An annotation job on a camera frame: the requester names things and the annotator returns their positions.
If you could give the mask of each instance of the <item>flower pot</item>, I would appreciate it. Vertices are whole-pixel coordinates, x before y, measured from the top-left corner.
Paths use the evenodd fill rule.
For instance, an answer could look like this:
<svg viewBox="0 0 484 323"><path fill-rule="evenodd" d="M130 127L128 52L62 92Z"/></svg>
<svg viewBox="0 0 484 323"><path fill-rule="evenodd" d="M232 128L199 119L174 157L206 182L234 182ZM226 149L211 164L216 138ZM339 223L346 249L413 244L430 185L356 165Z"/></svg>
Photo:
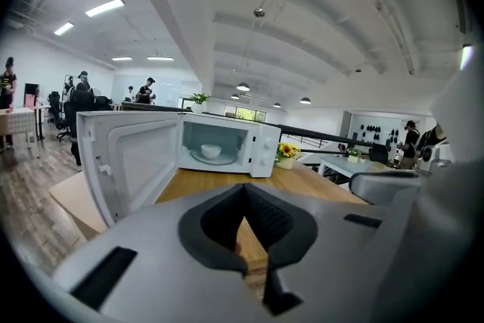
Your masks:
<svg viewBox="0 0 484 323"><path fill-rule="evenodd" d="M282 169L292 169L293 168L293 162L294 159L290 157L283 157L278 164L276 164L277 167L280 167Z"/></svg>
<svg viewBox="0 0 484 323"><path fill-rule="evenodd" d="M202 104L192 104L191 110L193 113L202 113L206 110L205 103L203 102Z"/></svg>

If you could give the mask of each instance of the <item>person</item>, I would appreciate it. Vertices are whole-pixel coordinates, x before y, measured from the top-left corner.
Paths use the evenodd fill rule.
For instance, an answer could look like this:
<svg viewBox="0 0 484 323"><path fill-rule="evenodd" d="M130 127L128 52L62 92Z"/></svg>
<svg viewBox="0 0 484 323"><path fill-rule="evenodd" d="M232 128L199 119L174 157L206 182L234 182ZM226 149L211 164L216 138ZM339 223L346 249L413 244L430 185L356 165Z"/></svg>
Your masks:
<svg viewBox="0 0 484 323"><path fill-rule="evenodd" d="M83 70L78 78L81 79L81 82L76 85L76 90L86 90L88 92L91 92L92 91L91 86L89 85L89 82L88 82L88 72Z"/></svg>
<svg viewBox="0 0 484 323"><path fill-rule="evenodd" d="M129 86L128 87L128 94L127 96L124 98L124 101L135 101L136 99L136 95L135 93L133 92L133 87L132 86Z"/></svg>
<svg viewBox="0 0 484 323"><path fill-rule="evenodd" d="M69 81L64 84L64 94L66 95L68 91L74 87L73 77L69 77Z"/></svg>
<svg viewBox="0 0 484 323"><path fill-rule="evenodd" d="M14 101L17 88L17 76L14 73L14 58L9 57L5 64L5 72L0 76L0 109L8 109ZM7 135L7 148L14 145L12 135ZM0 135L0 149L3 149L3 136Z"/></svg>
<svg viewBox="0 0 484 323"><path fill-rule="evenodd" d="M446 140L445 133L437 123L436 126L434 126L430 131L425 132L420 138L415 159L417 160L420 157L420 152L422 152L427 145L436 145L444 140Z"/></svg>
<svg viewBox="0 0 484 323"><path fill-rule="evenodd" d="M146 85L143 85L140 87L139 92L137 94L137 102L140 102L142 104L149 104L150 103L150 95L152 93L152 90L150 89L150 86L154 84L154 79L149 77L146 80Z"/></svg>
<svg viewBox="0 0 484 323"><path fill-rule="evenodd" d="M400 160L400 169L412 169L415 163L415 152L417 150L417 142L420 133L417 131L417 126L414 121L407 121L407 137L403 145L398 145L397 148L404 151L403 158Z"/></svg>

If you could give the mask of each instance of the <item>fluorescent light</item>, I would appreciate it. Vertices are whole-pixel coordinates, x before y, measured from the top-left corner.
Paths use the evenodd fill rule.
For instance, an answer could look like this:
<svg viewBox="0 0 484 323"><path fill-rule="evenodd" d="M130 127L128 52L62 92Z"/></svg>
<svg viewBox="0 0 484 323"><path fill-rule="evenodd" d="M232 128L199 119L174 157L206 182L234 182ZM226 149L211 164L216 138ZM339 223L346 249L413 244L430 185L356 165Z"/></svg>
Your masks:
<svg viewBox="0 0 484 323"><path fill-rule="evenodd" d="M67 30L70 30L74 27L74 25L72 23L66 23L64 24L59 30L55 31L54 34L56 36L61 36L62 34L64 34Z"/></svg>
<svg viewBox="0 0 484 323"><path fill-rule="evenodd" d="M472 46L471 45L464 45L462 48L462 59L461 59L461 70L464 69L469 62L470 57L472 57Z"/></svg>
<svg viewBox="0 0 484 323"><path fill-rule="evenodd" d="M171 57L146 57L150 61L173 61Z"/></svg>
<svg viewBox="0 0 484 323"><path fill-rule="evenodd" d="M239 90L243 90L243 91L245 91L245 92L247 92L247 91L249 91L249 90L250 90L249 86L248 86L248 85L247 85L245 82L240 83L240 84L238 85L237 89L239 89Z"/></svg>
<svg viewBox="0 0 484 323"><path fill-rule="evenodd" d="M103 5L99 5L96 8L92 8L89 11L86 11L85 14L88 17L93 17L101 12L112 10L113 8L122 7L124 2L122 0L113 0L112 2L104 3Z"/></svg>

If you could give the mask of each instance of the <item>black t-shirt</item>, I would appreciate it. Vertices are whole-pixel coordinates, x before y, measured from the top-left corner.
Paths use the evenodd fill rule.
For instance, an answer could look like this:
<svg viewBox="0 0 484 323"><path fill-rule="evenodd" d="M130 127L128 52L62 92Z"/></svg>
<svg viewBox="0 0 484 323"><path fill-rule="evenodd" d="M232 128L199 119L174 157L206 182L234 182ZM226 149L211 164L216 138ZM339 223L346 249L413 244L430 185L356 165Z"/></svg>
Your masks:
<svg viewBox="0 0 484 323"><path fill-rule="evenodd" d="M427 131L423 134L420 142L418 143L417 151L422 151L422 149L427 145L436 145L444 140L445 138L437 138L436 129L434 128L431 131Z"/></svg>
<svg viewBox="0 0 484 323"><path fill-rule="evenodd" d="M150 91L150 90L151 90L151 89L150 89L150 88L148 88L146 85L143 85L143 86L142 86L142 87L140 87L140 89L139 89L139 94L140 94L140 95L146 95L146 93L147 93L148 91Z"/></svg>
<svg viewBox="0 0 484 323"><path fill-rule="evenodd" d="M7 86L10 86L11 88L14 86L14 81L17 79L17 76L15 74L11 74L10 76L7 75L7 72L4 72L0 76L0 94L1 95L8 95L7 93Z"/></svg>
<svg viewBox="0 0 484 323"><path fill-rule="evenodd" d="M416 129L407 133L407 137L405 138L405 143L409 145L408 149L404 151L403 157L414 157L415 156L415 148L417 147L417 141L420 137L420 133Z"/></svg>

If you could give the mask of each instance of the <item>white bowl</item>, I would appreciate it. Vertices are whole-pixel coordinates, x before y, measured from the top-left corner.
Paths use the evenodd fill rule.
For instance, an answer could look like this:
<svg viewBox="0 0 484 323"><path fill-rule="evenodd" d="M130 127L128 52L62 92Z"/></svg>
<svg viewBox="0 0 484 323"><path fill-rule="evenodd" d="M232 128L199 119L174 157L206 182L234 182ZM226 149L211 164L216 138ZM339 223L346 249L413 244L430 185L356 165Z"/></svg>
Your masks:
<svg viewBox="0 0 484 323"><path fill-rule="evenodd" d="M215 159L220 152L222 151L222 147L214 144L204 144L201 147L202 155L205 156L207 159Z"/></svg>

